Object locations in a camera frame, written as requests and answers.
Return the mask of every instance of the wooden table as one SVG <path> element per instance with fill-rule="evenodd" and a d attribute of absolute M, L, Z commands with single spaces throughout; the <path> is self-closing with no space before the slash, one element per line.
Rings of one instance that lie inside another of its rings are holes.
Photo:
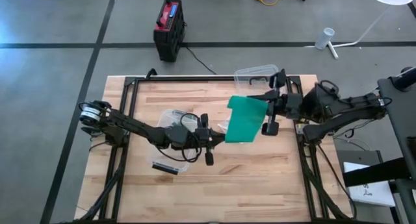
<path fill-rule="evenodd" d="M 300 77 L 304 93 L 317 82 L 316 75 Z M 103 100 L 113 108 L 120 105 L 124 79 L 107 79 Z M 197 115 L 208 113 L 210 126 L 220 131 L 217 123 L 230 116 L 231 110 L 226 105 L 230 96 L 236 94 L 232 81 L 139 85 L 134 117 L 153 126 L 157 125 L 161 113 L 171 108 Z M 118 221 L 309 221 L 293 122 L 277 119 L 278 136 L 258 134 L 254 143 L 221 143 L 214 150 L 214 166 L 206 166 L 202 156 L 186 172 L 176 176 L 152 169 L 148 158 L 153 146 L 145 138 L 132 134 Z M 325 137 L 321 146 L 342 179 L 332 138 Z M 81 217 L 103 190 L 110 151 L 110 147 L 103 145 L 90 152 L 75 218 Z M 348 198 L 319 151 L 317 157 L 325 190 L 350 216 Z M 319 207 L 316 196 L 315 206 Z"/>

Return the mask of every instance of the red power station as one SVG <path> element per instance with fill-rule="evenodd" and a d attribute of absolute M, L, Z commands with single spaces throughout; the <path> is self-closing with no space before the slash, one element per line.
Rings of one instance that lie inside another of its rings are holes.
<path fill-rule="evenodd" d="M 162 61 L 175 62 L 184 36 L 185 22 L 181 0 L 164 0 L 153 31 L 153 41 L 159 58 Z"/>

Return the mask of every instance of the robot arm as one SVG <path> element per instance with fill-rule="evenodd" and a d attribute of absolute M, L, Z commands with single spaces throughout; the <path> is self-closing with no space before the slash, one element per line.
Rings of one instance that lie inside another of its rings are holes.
<path fill-rule="evenodd" d="M 305 140 L 308 143 L 318 142 L 327 133 L 338 131 L 341 127 L 355 121 L 381 119 L 386 115 L 384 100 L 374 93 L 340 99 L 339 89 L 334 83 L 321 81 L 316 83 L 315 87 L 303 98 L 299 93 L 280 95 L 279 88 L 285 85 L 286 80 L 287 77 L 283 69 L 271 76 L 269 83 L 271 91 L 264 95 L 249 96 L 268 102 L 269 122 L 263 125 L 262 134 L 264 135 L 277 135 L 279 125 L 274 121 L 275 115 L 318 123 L 318 125 L 303 127 Z"/>
<path fill-rule="evenodd" d="M 87 127 L 81 128 L 90 135 L 105 134 L 106 141 L 111 145 L 125 144 L 125 135 L 132 132 L 145 137 L 149 143 L 158 149 L 173 150 L 206 148 L 205 162 L 208 166 L 214 164 L 211 150 L 225 139 L 225 134 L 208 128 L 208 115 L 202 114 L 198 118 L 198 127 L 190 132 L 186 127 L 174 125 L 170 127 L 152 127 L 141 121 L 124 115 L 119 110 L 111 108 L 108 102 L 93 101 L 83 103 L 80 122 Z"/>

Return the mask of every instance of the green cloth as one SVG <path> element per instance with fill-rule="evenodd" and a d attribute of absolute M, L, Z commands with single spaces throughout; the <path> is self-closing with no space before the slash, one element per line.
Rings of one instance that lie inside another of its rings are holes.
<path fill-rule="evenodd" d="M 249 97 L 232 96 L 227 108 L 233 110 L 226 143 L 253 142 L 265 120 L 268 104 Z"/>

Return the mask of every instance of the concrete floor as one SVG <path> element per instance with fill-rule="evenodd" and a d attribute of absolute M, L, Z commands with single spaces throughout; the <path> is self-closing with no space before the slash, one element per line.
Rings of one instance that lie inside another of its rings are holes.
<path fill-rule="evenodd" d="M 104 42 L 152 42 L 163 0 L 116 0 Z M 182 0 L 187 42 L 314 42 L 324 27 L 334 41 L 354 41 L 386 7 L 374 0 L 284 0 L 267 7 L 254 0 Z M 0 0 L 0 44 L 94 43 L 109 0 Z M 365 38 L 368 42 L 416 41 L 416 19 L 407 6 L 392 6 Z M 377 79 L 416 64 L 415 47 L 194 48 L 218 74 L 275 64 L 292 74 L 317 74 L 339 85 L 341 95 L 361 95 Z M 0 49 L 0 223 L 38 223 L 92 49 Z M 101 99 L 107 75 L 209 74 L 182 49 L 177 62 L 159 61 L 151 49 L 101 49 L 87 100 Z M 401 156 L 387 118 L 356 132 L 384 160 Z M 336 142 L 337 148 L 356 150 Z M 53 222 L 75 212 L 88 156 L 88 136 L 75 135 Z M 362 220 L 391 223 L 388 209 L 358 205 Z"/>

